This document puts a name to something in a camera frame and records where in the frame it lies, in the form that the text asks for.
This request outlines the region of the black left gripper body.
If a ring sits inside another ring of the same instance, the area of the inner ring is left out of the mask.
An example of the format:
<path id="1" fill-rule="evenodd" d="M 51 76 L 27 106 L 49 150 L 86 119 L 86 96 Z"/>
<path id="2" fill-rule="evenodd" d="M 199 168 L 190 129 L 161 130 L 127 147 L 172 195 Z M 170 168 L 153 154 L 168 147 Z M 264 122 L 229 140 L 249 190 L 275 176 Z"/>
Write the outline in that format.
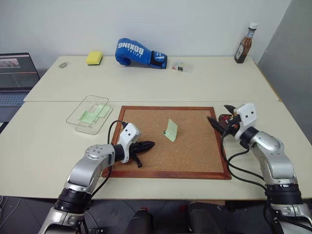
<path id="1" fill-rule="evenodd" d="M 141 144 L 140 142 L 132 143 L 129 147 L 129 156 L 134 156 L 140 153 Z"/>

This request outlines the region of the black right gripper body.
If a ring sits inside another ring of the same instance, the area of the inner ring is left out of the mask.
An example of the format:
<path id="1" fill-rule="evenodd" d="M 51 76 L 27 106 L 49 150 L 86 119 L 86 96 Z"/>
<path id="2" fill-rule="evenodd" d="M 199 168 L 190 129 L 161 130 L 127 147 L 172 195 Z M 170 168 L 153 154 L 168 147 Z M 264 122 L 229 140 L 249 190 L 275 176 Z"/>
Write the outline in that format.
<path id="1" fill-rule="evenodd" d="M 235 136 L 238 130 L 240 129 L 241 118 L 240 115 L 226 115 L 225 118 L 228 118 L 229 121 L 226 121 L 226 132 L 232 136 Z"/>

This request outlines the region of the green sticky note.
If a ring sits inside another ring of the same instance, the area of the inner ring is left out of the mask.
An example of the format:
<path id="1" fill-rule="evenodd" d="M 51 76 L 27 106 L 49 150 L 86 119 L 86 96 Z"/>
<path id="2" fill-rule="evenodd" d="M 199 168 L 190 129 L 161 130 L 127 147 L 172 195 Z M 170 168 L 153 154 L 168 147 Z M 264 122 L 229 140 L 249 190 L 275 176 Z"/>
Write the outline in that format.
<path id="1" fill-rule="evenodd" d="M 174 142 L 176 140 L 176 136 L 177 136 L 177 129 L 178 126 L 175 122 L 173 122 L 170 118 L 168 119 L 168 125 L 167 125 L 167 129 L 165 136 L 167 137 L 167 139 L 169 139 L 171 142 Z"/>

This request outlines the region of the green notes in clear box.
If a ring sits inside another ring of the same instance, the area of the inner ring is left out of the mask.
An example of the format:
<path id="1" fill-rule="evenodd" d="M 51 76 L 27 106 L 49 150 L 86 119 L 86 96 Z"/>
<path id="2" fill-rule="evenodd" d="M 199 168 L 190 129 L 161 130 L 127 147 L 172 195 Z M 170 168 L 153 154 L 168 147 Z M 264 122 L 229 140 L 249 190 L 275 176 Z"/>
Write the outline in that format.
<path id="1" fill-rule="evenodd" d="M 110 109 L 111 107 L 108 105 L 94 105 L 89 111 L 84 111 L 84 113 L 79 118 L 79 121 L 92 124 L 99 118 L 104 118 Z"/>

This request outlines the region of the clear plastic box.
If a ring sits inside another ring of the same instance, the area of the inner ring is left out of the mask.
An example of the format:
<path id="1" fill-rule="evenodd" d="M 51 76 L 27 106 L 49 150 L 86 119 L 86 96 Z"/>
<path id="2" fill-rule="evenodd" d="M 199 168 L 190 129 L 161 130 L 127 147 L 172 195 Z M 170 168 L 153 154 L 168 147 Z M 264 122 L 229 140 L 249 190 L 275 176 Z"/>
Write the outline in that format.
<path id="1" fill-rule="evenodd" d="M 73 125 L 77 132 L 96 135 L 112 110 L 108 98 L 87 95 L 66 122 Z"/>

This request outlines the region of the wood-framed cork board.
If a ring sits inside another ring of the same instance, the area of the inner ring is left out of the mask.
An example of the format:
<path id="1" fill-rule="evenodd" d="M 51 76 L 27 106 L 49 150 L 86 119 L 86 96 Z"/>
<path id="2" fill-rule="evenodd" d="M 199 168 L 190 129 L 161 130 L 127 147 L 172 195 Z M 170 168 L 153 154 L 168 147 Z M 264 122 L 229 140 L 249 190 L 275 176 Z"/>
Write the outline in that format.
<path id="1" fill-rule="evenodd" d="M 221 155 L 220 133 L 208 117 L 215 117 L 213 107 L 122 106 L 118 119 L 133 123 L 141 131 L 139 141 L 149 140 L 155 145 L 137 155 L 141 168 L 133 160 L 117 162 L 111 176 L 231 179 Z M 174 142 L 163 134 L 169 118 L 178 126 Z"/>

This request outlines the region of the dark rounded shape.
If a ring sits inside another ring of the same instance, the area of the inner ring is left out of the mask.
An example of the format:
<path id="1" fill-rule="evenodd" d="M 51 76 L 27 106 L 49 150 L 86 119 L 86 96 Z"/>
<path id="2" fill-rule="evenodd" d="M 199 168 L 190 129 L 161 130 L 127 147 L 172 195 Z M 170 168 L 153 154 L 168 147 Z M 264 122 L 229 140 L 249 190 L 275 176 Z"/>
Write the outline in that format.
<path id="1" fill-rule="evenodd" d="M 211 213 L 200 203 L 191 202 L 188 205 L 190 230 L 193 234 L 218 234 Z"/>
<path id="2" fill-rule="evenodd" d="M 153 216 L 149 213 L 149 208 L 142 207 L 131 219 L 131 234 L 152 234 Z"/>

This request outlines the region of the small clear plastic bag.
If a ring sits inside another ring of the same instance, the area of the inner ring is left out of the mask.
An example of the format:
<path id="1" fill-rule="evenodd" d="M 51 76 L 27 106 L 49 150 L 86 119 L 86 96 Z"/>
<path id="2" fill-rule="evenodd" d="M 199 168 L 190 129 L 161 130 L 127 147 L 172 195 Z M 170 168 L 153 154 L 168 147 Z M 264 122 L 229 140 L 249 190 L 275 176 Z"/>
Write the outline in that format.
<path id="1" fill-rule="evenodd" d="M 177 72 L 190 73 L 193 70 L 193 65 L 182 61 L 174 61 L 171 68 Z"/>

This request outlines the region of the brown sauce bottle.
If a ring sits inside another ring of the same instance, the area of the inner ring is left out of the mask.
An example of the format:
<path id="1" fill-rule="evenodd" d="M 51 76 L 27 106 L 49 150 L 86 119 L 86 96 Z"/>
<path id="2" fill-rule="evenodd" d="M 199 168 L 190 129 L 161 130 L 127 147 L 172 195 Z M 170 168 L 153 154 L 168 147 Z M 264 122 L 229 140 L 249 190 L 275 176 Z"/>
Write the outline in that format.
<path id="1" fill-rule="evenodd" d="M 236 63 L 243 63 L 248 55 L 248 52 L 252 46 L 252 40 L 254 37 L 254 33 L 257 30 L 258 27 L 258 23 L 256 22 L 251 22 L 247 33 L 245 35 L 245 37 L 241 40 L 238 49 L 236 51 L 234 60 L 236 61 Z"/>

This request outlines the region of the blue boxing glove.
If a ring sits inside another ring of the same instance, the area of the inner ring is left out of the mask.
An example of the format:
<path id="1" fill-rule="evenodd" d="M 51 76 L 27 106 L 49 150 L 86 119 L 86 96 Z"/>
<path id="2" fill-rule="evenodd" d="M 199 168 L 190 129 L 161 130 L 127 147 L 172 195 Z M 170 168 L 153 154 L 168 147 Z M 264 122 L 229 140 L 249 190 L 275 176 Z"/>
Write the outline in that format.
<path id="1" fill-rule="evenodd" d="M 141 43 L 128 38 L 118 40 L 115 59 L 124 66 L 129 66 L 134 61 L 159 69 L 166 69 L 167 67 L 166 54 L 149 50 Z"/>

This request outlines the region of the yellow sponge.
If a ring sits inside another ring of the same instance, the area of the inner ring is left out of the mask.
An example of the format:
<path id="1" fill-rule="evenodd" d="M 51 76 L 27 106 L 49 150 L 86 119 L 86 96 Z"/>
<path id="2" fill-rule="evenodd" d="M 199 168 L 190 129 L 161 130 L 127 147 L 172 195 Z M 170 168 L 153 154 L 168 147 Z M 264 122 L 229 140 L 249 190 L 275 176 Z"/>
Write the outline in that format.
<path id="1" fill-rule="evenodd" d="M 100 65 L 103 58 L 103 53 L 101 51 L 91 51 L 86 59 L 87 65 Z"/>

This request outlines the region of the grey laptop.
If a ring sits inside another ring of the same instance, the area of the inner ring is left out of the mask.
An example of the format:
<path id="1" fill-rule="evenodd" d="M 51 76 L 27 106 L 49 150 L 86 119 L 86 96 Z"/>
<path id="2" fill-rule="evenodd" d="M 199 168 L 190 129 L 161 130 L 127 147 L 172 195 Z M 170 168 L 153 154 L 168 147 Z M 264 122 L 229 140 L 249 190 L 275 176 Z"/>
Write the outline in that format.
<path id="1" fill-rule="evenodd" d="M 12 119 L 39 80 L 28 52 L 0 54 L 0 122 Z"/>

